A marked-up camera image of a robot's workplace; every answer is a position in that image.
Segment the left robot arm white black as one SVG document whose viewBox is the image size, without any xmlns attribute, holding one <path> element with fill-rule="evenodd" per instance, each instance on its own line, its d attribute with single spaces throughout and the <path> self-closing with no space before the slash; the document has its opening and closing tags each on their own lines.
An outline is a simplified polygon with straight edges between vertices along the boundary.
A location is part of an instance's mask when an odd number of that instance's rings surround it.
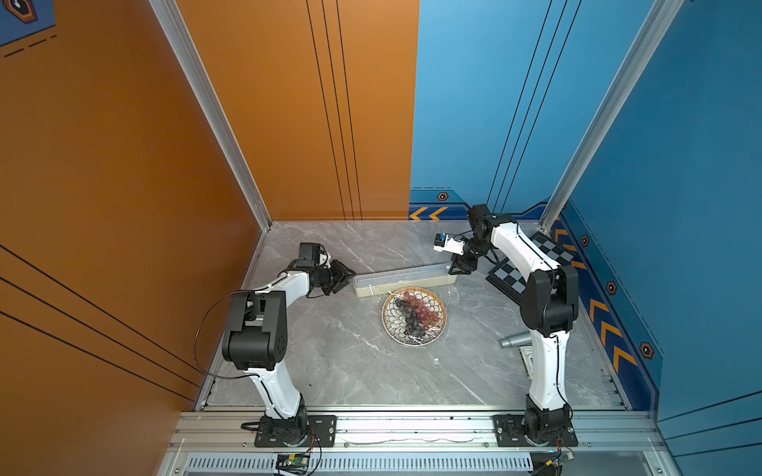
<svg viewBox="0 0 762 476">
<path fill-rule="evenodd" d="M 263 444 L 298 446 L 312 437 L 304 397 L 284 363 L 288 307 L 315 290 L 321 297 L 336 294 L 355 276 L 323 245 L 303 242 L 298 257 L 272 282 L 231 295 L 221 353 L 253 382 L 265 406 L 259 422 L 242 426 L 256 432 Z"/>
</svg>

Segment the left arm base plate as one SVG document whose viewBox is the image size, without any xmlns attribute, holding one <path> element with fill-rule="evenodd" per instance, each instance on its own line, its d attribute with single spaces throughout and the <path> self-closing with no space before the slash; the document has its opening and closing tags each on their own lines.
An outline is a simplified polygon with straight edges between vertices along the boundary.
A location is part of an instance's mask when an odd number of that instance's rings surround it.
<svg viewBox="0 0 762 476">
<path fill-rule="evenodd" d="M 335 415 L 295 416 L 287 420 L 262 416 L 255 432 L 254 445 L 263 448 L 307 448 L 312 445 L 312 439 L 316 438 L 314 446 L 331 448 L 335 445 L 336 435 Z"/>
</svg>

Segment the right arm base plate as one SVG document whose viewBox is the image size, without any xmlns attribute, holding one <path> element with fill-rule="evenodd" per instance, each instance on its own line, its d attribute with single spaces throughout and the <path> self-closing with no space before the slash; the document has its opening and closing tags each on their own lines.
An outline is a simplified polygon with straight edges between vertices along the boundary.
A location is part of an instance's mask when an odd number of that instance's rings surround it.
<svg viewBox="0 0 762 476">
<path fill-rule="evenodd" d="M 492 417 L 493 429 L 499 447 L 550 448 L 561 444 L 576 448 L 577 433 L 568 418 L 527 418 L 526 415 L 498 414 Z"/>
</svg>

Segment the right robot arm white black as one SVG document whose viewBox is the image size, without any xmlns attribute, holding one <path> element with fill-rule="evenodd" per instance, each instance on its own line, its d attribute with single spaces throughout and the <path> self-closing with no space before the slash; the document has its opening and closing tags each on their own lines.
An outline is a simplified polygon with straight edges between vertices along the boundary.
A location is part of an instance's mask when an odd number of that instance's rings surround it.
<svg viewBox="0 0 762 476">
<path fill-rule="evenodd" d="M 434 247 L 452 254 L 452 275 L 468 275 L 478 260 L 499 250 L 525 281 L 520 315 L 530 331 L 533 377 L 526 399 L 525 438 L 541 445 L 559 440 L 573 428 L 573 408 L 566 391 L 567 345 L 579 317 L 579 275 L 541 250 L 507 213 L 485 204 L 468 210 L 472 236 L 440 233 Z"/>
</svg>

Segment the white plastic wrap dispenser box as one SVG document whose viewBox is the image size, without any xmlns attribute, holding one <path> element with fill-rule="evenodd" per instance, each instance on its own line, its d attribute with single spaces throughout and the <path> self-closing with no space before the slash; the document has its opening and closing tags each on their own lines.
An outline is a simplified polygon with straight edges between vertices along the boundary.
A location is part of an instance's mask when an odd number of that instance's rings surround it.
<svg viewBox="0 0 762 476">
<path fill-rule="evenodd" d="M 359 298 L 387 295 L 408 288 L 431 288 L 454 285 L 456 275 L 450 265 L 440 263 L 392 271 L 357 275 L 352 285 Z"/>
</svg>

